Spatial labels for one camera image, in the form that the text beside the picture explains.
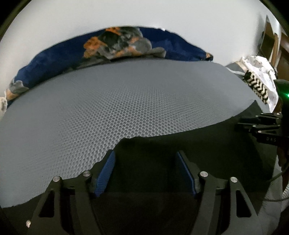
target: metal pin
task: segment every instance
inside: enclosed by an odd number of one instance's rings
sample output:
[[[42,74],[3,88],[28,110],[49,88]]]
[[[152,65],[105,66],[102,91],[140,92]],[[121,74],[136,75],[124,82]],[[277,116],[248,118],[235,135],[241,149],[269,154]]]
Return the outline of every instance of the metal pin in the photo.
[[[202,177],[207,177],[209,174],[207,172],[205,172],[205,171],[201,171],[200,175]]]
[[[233,182],[233,183],[237,183],[238,182],[238,179],[236,177],[231,177],[230,180]]]
[[[30,221],[30,220],[27,220],[27,221],[26,221],[26,226],[27,226],[27,228],[30,227],[30,224],[31,224],[31,221]]]
[[[90,176],[90,171],[86,170],[85,172],[83,172],[83,176],[85,176],[85,177]]]
[[[52,179],[54,182],[58,182],[60,180],[60,177],[59,176],[54,176],[53,179]]]

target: striped knit textile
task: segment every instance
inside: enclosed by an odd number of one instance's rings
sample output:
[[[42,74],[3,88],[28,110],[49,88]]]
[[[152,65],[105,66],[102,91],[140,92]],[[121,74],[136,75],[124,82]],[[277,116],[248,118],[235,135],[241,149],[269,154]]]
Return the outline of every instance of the striped knit textile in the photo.
[[[247,70],[247,72],[244,75],[243,81],[254,91],[254,93],[262,100],[264,104],[267,104],[268,101],[267,88],[253,72],[249,72],[249,70]]]

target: honeycomb textured fabric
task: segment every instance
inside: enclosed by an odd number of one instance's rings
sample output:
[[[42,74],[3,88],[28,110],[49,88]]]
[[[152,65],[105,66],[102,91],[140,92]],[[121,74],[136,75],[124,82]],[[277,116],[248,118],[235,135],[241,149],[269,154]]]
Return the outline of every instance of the honeycomb textured fabric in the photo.
[[[19,97],[0,122],[0,204],[24,203],[55,175],[75,177],[120,139],[205,127],[257,100],[207,61],[129,59],[50,79]]]

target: blue floral blanket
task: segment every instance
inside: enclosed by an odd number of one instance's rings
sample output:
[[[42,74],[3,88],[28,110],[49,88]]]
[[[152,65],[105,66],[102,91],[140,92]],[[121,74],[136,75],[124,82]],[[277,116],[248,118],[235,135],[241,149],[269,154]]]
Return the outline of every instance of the blue floral blanket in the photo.
[[[111,27],[58,43],[20,69],[6,90],[7,105],[37,84],[59,74],[121,57],[154,56],[212,61],[213,56],[175,33],[146,27]]]

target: blue gripper pad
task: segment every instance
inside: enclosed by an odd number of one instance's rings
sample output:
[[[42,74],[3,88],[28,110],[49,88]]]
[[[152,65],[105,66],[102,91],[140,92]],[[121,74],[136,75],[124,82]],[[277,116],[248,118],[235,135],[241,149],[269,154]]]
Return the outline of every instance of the blue gripper pad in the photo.
[[[190,170],[188,169],[186,163],[184,162],[181,154],[177,152],[176,154],[176,167],[180,170],[180,173],[183,177],[185,184],[188,187],[189,192],[195,197],[197,195],[197,191],[195,189],[194,178],[192,177]]]
[[[105,165],[103,166],[98,178],[96,179],[96,188],[94,193],[97,197],[99,197],[106,189],[114,165],[115,165],[115,153],[114,151],[112,151]]]

